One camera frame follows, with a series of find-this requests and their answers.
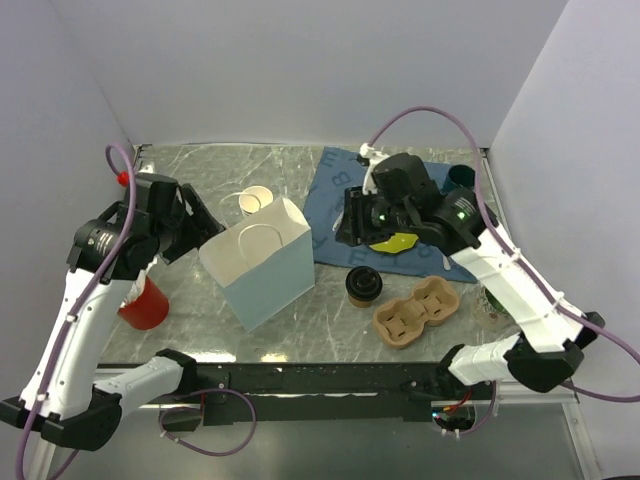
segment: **brown cup carrier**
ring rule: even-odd
[[[373,313],[373,326],[384,343],[405,348],[415,342],[424,326],[442,325],[460,306],[460,297],[442,277],[422,280],[408,298],[394,298]]]

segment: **paper bag handle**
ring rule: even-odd
[[[260,208],[262,208],[262,202],[260,201],[260,199],[254,195],[253,193],[245,193],[245,192],[235,192],[235,193],[230,193],[229,195],[227,195],[226,197],[222,197],[222,200],[220,200],[218,202],[218,208],[220,208],[222,206],[222,202],[224,202],[227,198],[231,198],[231,197],[241,197],[242,195],[249,195],[250,197],[255,198],[258,201],[258,205],[260,205]],[[229,228],[229,222],[227,222],[227,219],[224,216],[224,209],[220,209],[221,211],[221,217],[222,217],[222,224]]]
[[[274,232],[276,232],[278,234],[278,239],[280,240],[280,246],[284,247],[284,242],[282,241],[282,235],[280,234],[278,229],[276,227],[274,227],[273,225],[269,225],[267,223],[254,223],[253,225],[249,225],[248,227],[244,227],[242,229],[242,231],[240,232],[240,235],[238,235],[238,250],[240,251],[240,255],[242,255],[242,258],[244,259],[244,263],[246,263],[247,267],[249,267],[249,268],[253,268],[253,267],[249,263],[249,260],[247,259],[247,256],[244,253],[244,249],[242,248],[241,240],[242,240],[242,235],[244,235],[244,233],[247,230],[251,230],[252,228],[255,228],[255,227],[267,227],[267,228],[270,228],[271,230],[273,230]]]

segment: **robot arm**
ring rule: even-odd
[[[356,246],[388,240],[397,232],[414,233],[469,270],[521,328],[497,342],[453,347],[443,368],[464,385],[513,378],[538,392],[548,392],[575,373],[582,349],[596,334],[555,309],[562,305],[584,316],[545,282],[556,301],[549,303],[517,261],[531,265],[491,215],[498,234],[516,252],[505,253],[485,227],[473,192],[460,188],[442,195],[422,160],[407,153],[386,156],[363,145],[358,161],[368,167],[365,184],[345,191],[336,240]],[[586,318],[604,325],[595,312]]]
[[[116,202],[76,232],[62,305],[42,359],[21,395],[0,404],[0,419],[24,428],[39,401],[33,429],[62,447],[97,450],[111,438],[120,419],[140,405],[174,391],[189,393],[195,385],[195,360],[171,350],[119,377],[93,384],[118,308],[140,271],[156,255],[171,263],[224,230],[190,185],[150,173],[138,174],[135,180],[136,205]],[[69,316],[69,306],[110,252],[132,208],[132,228],[119,254],[78,315]],[[47,394],[38,396],[41,375],[63,328],[68,333]]]

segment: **blue cloth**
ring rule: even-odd
[[[447,280],[474,283],[475,277],[452,260],[445,270],[442,253],[435,247],[418,244],[397,255],[375,252],[365,245],[348,247],[335,241],[333,224],[344,207],[344,189],[362,185],[365,167],[356,161],[357,154],[327,147],[311,182],[304,216],[311,226],[313,258],[317,263],[340,267],[368,265],[380,272],[426,277],[438,275]],[[425,162],[429,176],[442,187],[450,165]]]

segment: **white paper bag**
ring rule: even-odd
[[[315,285],[311,228],[284,197],[209,240],[200,260],[248,331]]]

